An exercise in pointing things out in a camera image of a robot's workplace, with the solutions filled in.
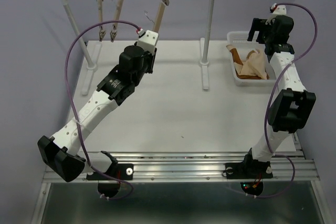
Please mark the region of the beige underwear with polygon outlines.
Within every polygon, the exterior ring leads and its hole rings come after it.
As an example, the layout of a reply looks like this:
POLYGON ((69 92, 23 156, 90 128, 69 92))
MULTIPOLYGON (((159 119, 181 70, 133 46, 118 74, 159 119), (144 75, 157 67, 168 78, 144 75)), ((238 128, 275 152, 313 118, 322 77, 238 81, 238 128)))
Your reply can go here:
POLYGON ((267 80, 264 53, 258 49, 250 51, 246 60, 243 62, 240 75, 254 76, 267 80))

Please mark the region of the wooden clip hanger with underwear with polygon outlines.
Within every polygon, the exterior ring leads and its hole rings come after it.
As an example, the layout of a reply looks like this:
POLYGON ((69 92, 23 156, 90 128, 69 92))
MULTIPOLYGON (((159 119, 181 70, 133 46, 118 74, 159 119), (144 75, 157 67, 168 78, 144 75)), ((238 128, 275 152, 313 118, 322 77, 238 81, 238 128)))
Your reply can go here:
POLYGON ((144 11, 146 18, 153 24, 152 31, 158 33, 161 27, 162 19, 164 16, 165 8, 169 6, 170 0, 160 0, 159 7, 155 19, 148 16, 148 12, 144 11))

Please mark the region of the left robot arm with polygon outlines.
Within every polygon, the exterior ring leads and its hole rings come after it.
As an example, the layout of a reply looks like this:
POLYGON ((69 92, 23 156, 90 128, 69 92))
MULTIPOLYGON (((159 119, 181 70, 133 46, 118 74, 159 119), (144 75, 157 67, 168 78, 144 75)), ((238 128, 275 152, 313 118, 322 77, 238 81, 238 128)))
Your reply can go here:
POLYGON ((138 42, 125 47, 118 64, 99 82, 80 111, 51 137, 38 140, 44 163, 64 181, 71 182, 85 171, 88 161, 78 155, 81 143, 135 91, 144 74, 153 72, 156 52, 155 46, 138 42))

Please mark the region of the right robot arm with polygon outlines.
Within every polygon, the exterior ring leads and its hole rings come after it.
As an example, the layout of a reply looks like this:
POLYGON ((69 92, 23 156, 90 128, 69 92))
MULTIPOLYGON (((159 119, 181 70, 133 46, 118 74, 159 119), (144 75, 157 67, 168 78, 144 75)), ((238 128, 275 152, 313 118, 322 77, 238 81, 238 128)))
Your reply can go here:
POLYGON ((295 51, 288 43, 294 26, 293 19, 278 15, 271 19, 254 18, 248 40, 258 33, 256 41, 265 46, 265 54, 271 65, 276 83, 267 104, 264 134, 245 155, 241 170, 253 178, 257 175, 272 177, 270 160, 281 143, 309 118, 316 95, 307 91, 295 66, 295 51))

